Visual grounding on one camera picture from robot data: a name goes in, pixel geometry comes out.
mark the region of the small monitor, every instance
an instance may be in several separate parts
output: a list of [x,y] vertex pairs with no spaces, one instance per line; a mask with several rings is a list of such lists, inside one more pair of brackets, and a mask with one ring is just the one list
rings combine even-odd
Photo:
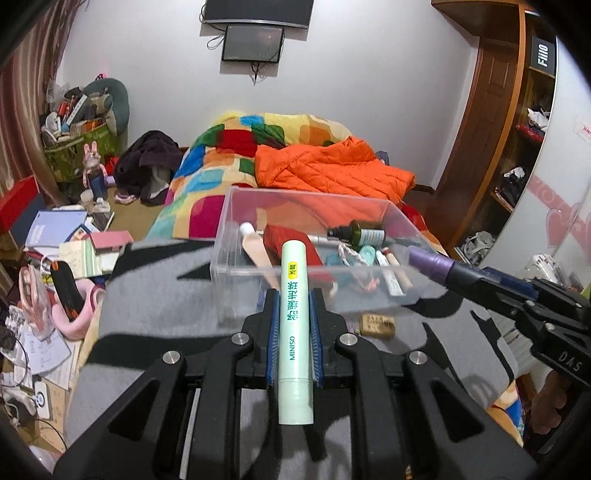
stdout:
[[261,25],[228,25],[222,60],[278,63],[284,29]]

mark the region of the transparent plastic box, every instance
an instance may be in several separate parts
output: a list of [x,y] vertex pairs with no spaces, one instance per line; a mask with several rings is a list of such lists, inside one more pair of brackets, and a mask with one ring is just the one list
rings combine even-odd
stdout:
[[[211,263],[219,320],[240,320],[262,310],[268,288],[264,274],[272,274],[280,283],[280,266],[258,268],[243,250],[239,232],[242,222],[252,223],[257,231],[263,231],[266,225],[281,225],[308,235],[326,236],[327,228],[348,225],[352,220],[380,222],[386,233],[384,246],[390,248],[401,266],[308,267],[310,288],[329,273],[335,284],[332,289],[323,288],[326,305],[348,318],[363,313],[387,313],[415,303],[430,280],[408,266],[408,246],[433,249],[393,203],[348,195],[231,187],[224,200]],[[316,250],[323,262],[330,253],[337,253],[335,247],[316,246]],[[388,294],[383,277],[386,268],[398,278],[405,274],[410,280],[412,287],[403,289],[404,295]],[[380,282],[376,289],[365,292],[355,277],[369,275]]]

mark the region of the wooden door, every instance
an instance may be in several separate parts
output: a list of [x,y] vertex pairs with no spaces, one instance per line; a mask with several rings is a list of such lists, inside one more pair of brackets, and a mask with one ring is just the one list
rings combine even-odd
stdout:
[[425,215],[429,230],[446,249],[455,246],[450,242],[458,236],[501,137],[515,83],[517,54],[517,45],[480,39],[466,112]]

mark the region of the red box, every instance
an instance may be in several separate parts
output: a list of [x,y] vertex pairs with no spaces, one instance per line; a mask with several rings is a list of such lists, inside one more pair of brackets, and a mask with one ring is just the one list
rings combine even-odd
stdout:
[[39,194],[35,177],[31,175],[19,180],[10,191],[0,198],[0,233],[6,233],[17,221],[19,215]]

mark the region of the dark jacket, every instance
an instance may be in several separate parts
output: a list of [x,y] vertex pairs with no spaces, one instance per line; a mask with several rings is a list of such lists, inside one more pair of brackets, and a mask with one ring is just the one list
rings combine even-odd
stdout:
[[158,130],[152,130],[144,133],[120,156],[115,167],[115,181],[118,187],[138,196],[142,202],[162,205],[167,190],[150,199],[151,167],[168,168],[172,179],[182,159],[183,153],[172,138]]

